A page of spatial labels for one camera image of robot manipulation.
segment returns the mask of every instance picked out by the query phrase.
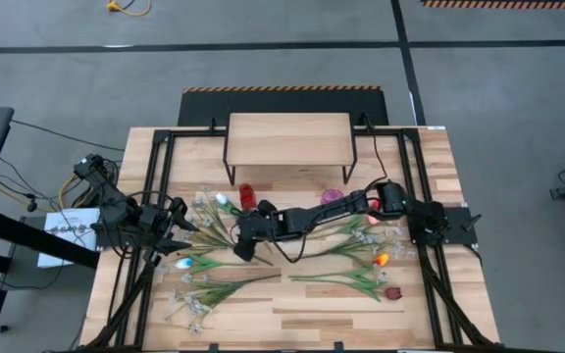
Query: small wooden bench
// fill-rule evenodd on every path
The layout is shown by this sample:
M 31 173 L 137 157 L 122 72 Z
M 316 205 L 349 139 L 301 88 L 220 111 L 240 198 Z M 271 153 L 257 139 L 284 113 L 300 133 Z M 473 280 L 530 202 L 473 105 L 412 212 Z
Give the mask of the small wooden bench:
M 340 166 L 348 183 L 357 161 L 347 113 L 233 113 L 226 144 L 232 185 L 242 166 Z

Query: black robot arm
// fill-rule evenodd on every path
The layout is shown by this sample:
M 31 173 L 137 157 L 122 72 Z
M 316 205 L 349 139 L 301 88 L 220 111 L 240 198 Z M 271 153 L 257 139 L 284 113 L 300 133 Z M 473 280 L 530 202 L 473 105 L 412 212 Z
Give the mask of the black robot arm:
M 368 190 L 353 191 L 332 203 L 310 209 L 294 207 L 279 211 L 270 202 L 261 201 L 256 211 L 238 217 L 239 236 L 234 253 L 244 261 L 250 261 L 258 241 L 300 239 L 321 224 L 355 214 L 368 214 L 380 221 L 410 216 L 420 221 L 428 232 L 447 228 L 448 221 L 440 203 L 409 198 L 402 186 L 392 181 L 379 182 L 374 188 L 378 209 L 369 205 L 369 201 L 376 198 L 369 198 Z

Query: wooden table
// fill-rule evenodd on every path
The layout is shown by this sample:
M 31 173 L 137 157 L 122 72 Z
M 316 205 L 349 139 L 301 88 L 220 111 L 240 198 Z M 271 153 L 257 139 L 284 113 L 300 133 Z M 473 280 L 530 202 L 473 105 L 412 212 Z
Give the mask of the wooden table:
M 143 189 L 153 130 L 151 127 L 136 127 L 130 131 L 119 181 L 119 189 L 123 193 Z M 464 202 L 446 131 L 426 127 L 420 127 L 419 131 L 434 199 L 446 205 Z M 389 178 L 403 183 L 395 138 L 380 136 L 377 140 Z M 224 139 L 220 137 L 178 138 L 169 194 L 179 195 L 190 202 L 202 186 L 207 186 L 212 193 L 225 193 L 238 205 L 236 187 L 229 185 L 222 163 L 223 144 Z M 312 207 L 319 204 L 326 188 L 337 188 L 348 193 L 365 187 L 372 179 L 382 175 L 372 137 L 356 137 L 356 144 L 359 161 L 348 185 L 343 185 L 338 169 L 306 166 L 244 167 L 237 170 L 237 181 L 251 183 L 258 198 L 268 199 L 280 209 Z M 412 148 L 408 148 L 408 151 L 416 176 Z M 159 162 L 153 189 L 158 189 L 161 171 L 162 162 Z M 416 190 L 420 189 L 416 180 Z M 205 329 L 200 335 L 188 332 L 190 316 L 186 311 L 166 320 L 166 316 L 176 308 L 170 305 L 170 293 L 175 288 L 184 290 L 180 283 L 183 271 L 173 266 L 178 256 L 169 256 L 164 259 L 163 265 L 170 272 L 155 278 L 143 349 L 207 349 L 209 343 L 215 342 L 220 344 L 222 350 L 332 349 L 335 341 L 343 341 L 346 349 L 432 348 L 434 345 L 422 275 L 416 249 L 408 241 L 406 221 L 403 218 L 399 222 L 385 223 L 378 228 L 378 232 L 385 228 L 393 233 L 395 227 L 402 229 L 398 237 L 406 247 L 405 256 L 392 256 L 386 268 L 388 285 L 401 287 L 402 299 L 383 299 L 379 303 L 342 285 L 290 281 L 290 275 L 346 271 L 353 269 L 354 265 L 348 259 L 337 256 L 303 259 L 297 264 L 290 264 L 276 249 L 270 253 L 263 245 L 259 245 L 257 255 L 271 261 L 274 264 L 272 267 L 258 264 L 219 268 L 209 271 L 208 275 L 228 280 L 271 274 L 281 276 L 241 288 L 206 318 L 203 325 Z M 342 237 L 333 235 L 310 240 L 306 253 L 338 244 Z M 286 243 L 284 250 L 293 256 L 298 251 L 297 245 Z M 479 260 L 463 246 L 447 245 L 444 251 L 455 299 L 485 336 L 498 340 Z M 215 260 L 240 262 L 231 251 L 223 250 L 207 256 Z M 81 333 L 82 344 L 92 339 L 106 323 L 118 263 L 119 258 L 112 251 L 106 251 L 101 256 Z M 118 300 L 121 300 L 123 293 L 126 269 L 123 273 Z M 444 340 L 449 341 L 445 309 L 441 300 L 438 299 L 437 303 Z M 126 343 L 132 342 L 135 317 L 130 315 Z

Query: yellow cable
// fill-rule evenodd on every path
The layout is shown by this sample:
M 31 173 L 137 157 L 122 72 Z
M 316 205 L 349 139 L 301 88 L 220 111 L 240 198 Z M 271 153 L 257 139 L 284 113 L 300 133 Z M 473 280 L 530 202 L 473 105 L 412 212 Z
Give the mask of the yellow cable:
M 15 196 L 15 195 L 9 193 L 8 191 L 2 189 L 1 187 L 0 187 L 0 192 L 3 193 L 4 195 L 10 197 L 11 199 L 13 199 L 13 200 L 19 202 L 20 204 L 23 204 L 23 205 L 26 205 L 26 206 L 27 206 L 27 203 L 26 203 L 24 200 L 22 200 L 22 199 L 18 198 L 17 196 Z M 42 212 L 45 212 L 45 213 L 50 213 L 50 212 L 52 212 L 52 211 L 50 211 L 50 210 L 45 210 L 44 208 L 41 208 L 41 207 L 36 207 L 36 210 L 39 210 L 39 211 L 42 211 Z
M 90 194 L 92 194 L 92 188 L 91 188 L 91 191 L 89 191 L 89 192 L 84 196 L 83 199 L 79 200 L 79 201 L 74 205 L 74 208 L 77 208 L 77 207 L 79 207 L 80 205 L 82 205 L 84 202 L 86 202 L 86 199 L 88 198 L 88 196 L 89 196 Z
M 63 202 L 63 192 L 77 178 L 76 175 L 73 175 L 69 180 L 65 181 L 65 183 L 61 186 L 60 190 L 58 190 L 58 203 L 60 204 L 60 208 L 65 208 L 65 203 Z
M 119 6 L 119 4 L 117 3 L 116 0 L 110 1 L 108 3 L 108 5 L 106 5 L 106 9 L 108 11 L 112 11 L 112 12 L 119 11 L 121 13 L 128 15 L 128 16 L 138 17 L 138 16 L 147 15 L 147 13 L 152 9 L 152 0 L 147 0 L 147 8 L 143 12 L 140 12 L 138 14 L 135 14 L 135 13 L 132 13 L 132 12 L 129 12 L 129 11 L 122 9 L 122 7 Z

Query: wooden plank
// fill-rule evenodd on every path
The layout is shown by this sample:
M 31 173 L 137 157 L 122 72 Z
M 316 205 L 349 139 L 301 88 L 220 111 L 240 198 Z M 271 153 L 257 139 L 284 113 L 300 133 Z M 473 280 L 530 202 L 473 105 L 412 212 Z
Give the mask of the wooden plank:
M 232 113 L 231 166 L 349 166 L 347 113 Z
M 426 128 L 420 128 L 419 131 L 434 199 L 445 204 L 463 202 L 446 131 Z M 137 127 L 130 131 L 119 182 L 119 188 L 124 193 L 143 188 L 152 133 L 153 128 L 149 127 Z M 372 137 L 357 137 L 356 142 L 359 161 L 348 185 L 343 185 L 340 170 L 332 167 L 289 167 L 274 171 L 255 168 L 245 173 L 242 170 L 250 167 L 243 167 L 237 169 L 237 178 L 241 182 L 250 182 L 259 198 L 268 199 L 279 208 L 312 207 L 320 202 L 325 188 L 338 188 L 348 193 L 364 188 L 370 180 L 382 175 Z M 389 178 L 403 183 L 395 138 L 378 137 L 377 145 Z M 223 192 L 238 204 L 236 187 L 229 185 L 221 160 L 223 147 L 224 140 L 220 137 L 179 138 L 174 150 L 169 194 L 181 196 L 190 203 L 201 187 L 207 186 L 211 188 L 211 193 Z M 408 151 L 415 173 L 413 150 L 409 148 Z M 155 172 L 156 185 L 161 170 L 162 158 Z M 417 177 L 415 182 L 419 192 Z M 232 224 L 228 217 L 225 217 L 225 222 L 228 226 Z M 201 335 L 188 332 L 192 317 L 187 311 L 180 311 L 167 319 L 177 308 L 176 304 L 172 305 L 169 301 L 170 293 L 174 289 L 179 292 L 189 290 L 180 281 L 183 271 L 174 267 L 179 256 L 168 256 L 163 259 L 162 266 L 169 272 L 157 275 L 152 288 L 143 349 L 208 349 L 208 344 L 212 342 L 219 343 L 222 349 L 236 350 L 332 349 L 336 340 L 342 340 L 351 349 L 431 348 L 433 339 L 422 276 L 415 247 L 408 242 L 406 220 L 384 223 L 376 230 L 390 233 L 396 227 L 401 231 L 396 238 L 402 241 L 404 255 L 401 254 L 400 258 L 392 256 L 386 269 L 388 285 L 402 288 L 404 297 L 399 301 L 391 302 L 383 298 L 379 303 L 345 286 L 291 281 L 288 277 L 292 275 L 347 271 L 356 268 L 356 265 L 347 258 L 337 256 L 303 259 L 297 264 L 290 264 L 276 249 L 272 253 L 264 245 L 259 245 L 257 254 L 272 262 L 272 267 L 254 263 L 245 267 L 215 269 L 207 274 L 211 278 L 228 280 L 272 274 L 281 276 L 241 288 L 206 318 Z M 309 240 L 306 252 L 311 254 L 326 249 L 343 239 L 343 235 L 329 235 L 320 240 Z M 291 242 L 282 247 L 294 255 L 299 245 L 298 242 Z M 478 259 L 463 246 L 446 245 L 444 249 L 455 298 L 484 335 L 498 340 Z M 217 251 L 208 256 L 227 263 L 240 262 L 230 250 Z M 82 343 L 90 341 L 106 322 L 118 263 L 119 258 L 112 251 L 102 253 L 81 334 Z M 121 301 L 125 273 L 120 283 L 118 303 Z M 441 310 L 444 336 L 449 337 L 446 334 L 446 315 Z M 127 342 L 131 342 L 133 337 L 135 318 L 136 315 L 130 316 Z

